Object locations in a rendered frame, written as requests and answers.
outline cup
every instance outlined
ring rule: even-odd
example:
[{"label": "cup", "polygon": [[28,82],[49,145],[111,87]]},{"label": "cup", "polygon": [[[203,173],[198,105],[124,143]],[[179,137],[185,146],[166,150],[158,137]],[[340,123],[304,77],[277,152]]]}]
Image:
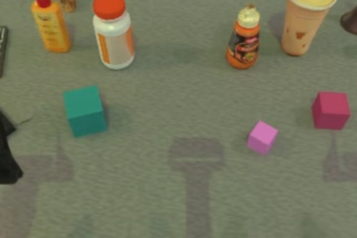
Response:
[{"label": "cup", "polygon": [[291,56],[304,55],[336,1],[286,0],[282,50]]}]

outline table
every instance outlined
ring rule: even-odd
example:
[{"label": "table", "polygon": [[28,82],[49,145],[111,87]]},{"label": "table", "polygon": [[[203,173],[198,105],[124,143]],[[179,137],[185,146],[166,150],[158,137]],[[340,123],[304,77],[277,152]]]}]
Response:
[{"label": "table", "polygon": [[[356,119],[315,130],[310,106],[319,90],[342,91],[355,112],[356,38],[339,18],[357,1],[339,0],[310,51],[288,57],[284,0],[127,0],[137,54],[122,71],[99,60],[91,0],[65,15],[68,54],[42,48],[31,1],[0,0],[10,30],[0,106],[35,110],[9,137],[25,176],[0,186],[1,237],[354,236]],[[224,52],[249,2],[262,14],[260,55],[238,71]],[[75,139],[62,93],[93,84],[109,130]],[[267,157],[245,145],[257,120],[280,130]]]}]

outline magenta cube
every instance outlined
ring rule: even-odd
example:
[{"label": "magenta cube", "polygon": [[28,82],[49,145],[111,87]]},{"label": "magenta cube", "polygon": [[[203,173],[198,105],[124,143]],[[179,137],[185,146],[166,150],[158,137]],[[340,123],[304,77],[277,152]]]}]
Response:
[{"label": "magenta cube", "polygon": [[315,128],[341,130],[351,111],[345,93],[321,91],[312,105]]},{"label": "magenta cube", "polygon": [[249,133],[247,145],[260,154],[268,154],[273,146],[279,131],[274,127],[259,121]]}]

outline orange bottle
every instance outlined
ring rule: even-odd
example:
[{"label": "orange bottle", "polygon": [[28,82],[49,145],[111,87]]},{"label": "orange bottle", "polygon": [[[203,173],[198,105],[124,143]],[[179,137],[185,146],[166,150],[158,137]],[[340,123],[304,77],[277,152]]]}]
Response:
[{"label": "orange bottle", "polygon": [[258,58],[260,14],[254,5],[248,5],[238,13],[233,33],[226,49],[228,63],[237,69],[252,67]]},{"label": "orange bottle", "polygon": [[71,41],[60,4],[51,0],[35,0],[31,11],[45,48],[51,52],[68,52]]}]

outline white plastic jar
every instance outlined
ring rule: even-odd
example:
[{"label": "white plastic jar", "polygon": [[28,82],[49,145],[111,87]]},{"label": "white plastic jar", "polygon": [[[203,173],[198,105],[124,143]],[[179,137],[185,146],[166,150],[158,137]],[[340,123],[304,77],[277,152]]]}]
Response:
[{"label": "white plastic jar", "polygon": [[125,0],[94,0],[93,26],[102,63],[113,70],[128,67],[135,49]]}]

